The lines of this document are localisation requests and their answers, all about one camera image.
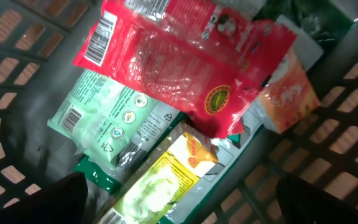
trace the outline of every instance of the barcode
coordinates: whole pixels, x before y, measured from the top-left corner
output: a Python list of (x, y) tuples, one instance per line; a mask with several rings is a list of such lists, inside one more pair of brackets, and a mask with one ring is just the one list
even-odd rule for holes
[(125, 6), (153, 21), (160, 21), (170, 0), (127, 0)]
[(145, 157), (147, 152), (140, 148), (137, 144), (130, 142), (127, 147), (125, 147), (120, 155), (118, 167), (122, 169), (137, 170), (137, 167), (142, 162), (142, 159)]
[(74, 128), (81, 119), (82, 114), (74, 108), (70, 108), (62, 121), (62, 128), (73, 134)]
[(122, 217), (122, 215), (120, 215), (114, 208), (110, 208), (108, 213), (100, 219), (100, 224), (128, 224), (128, 222), (126, 222), (124, 217)]
[(101, 66), (109, 48), (112, 34), (116, 26), (117, 16), (105, 11), (89, 41), (85, 58)]

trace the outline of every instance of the round gold logo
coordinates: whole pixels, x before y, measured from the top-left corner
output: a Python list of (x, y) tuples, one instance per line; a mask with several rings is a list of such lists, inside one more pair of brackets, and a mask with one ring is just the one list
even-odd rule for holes
[(230, 86), (221, 85), (208, 93), (205, 99), (205, 110), (209, 115), (221, 111), (229, 102)]

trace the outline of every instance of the red plastic package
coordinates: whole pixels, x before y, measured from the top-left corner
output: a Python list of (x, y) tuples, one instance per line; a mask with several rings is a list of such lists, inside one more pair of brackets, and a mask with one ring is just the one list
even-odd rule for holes
[(210, 137), (236, 132), (295, 39), (207, 0), (106, 1), (74, 64), (174, 106)]

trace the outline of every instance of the yellow package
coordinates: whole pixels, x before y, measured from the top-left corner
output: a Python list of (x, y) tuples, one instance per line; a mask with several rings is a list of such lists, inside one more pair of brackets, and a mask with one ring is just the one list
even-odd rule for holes
[(123, 187), (123, 196), (99, 223), (157, 223), (217, 162), (210, 139), (179, 124), (137, 171), (137, 177), (128, 181), (132, 187)]

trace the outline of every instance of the shopping basket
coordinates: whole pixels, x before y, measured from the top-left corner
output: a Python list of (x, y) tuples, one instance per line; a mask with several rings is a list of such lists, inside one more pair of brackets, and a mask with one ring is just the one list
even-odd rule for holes
[[(72, 173), (76, 146), (46, 126), (82, 69), (72, 60), (101, 1), (0, 0), (0, 209)], [(190, 217), (192, 223), (283, 223), (275, 186), (287, 173), (358, 208), (356, 25), (310, 80), (322, 107), (283, 135), (262, 128)], [(85, 223), (108, 194), (88, 182)]]

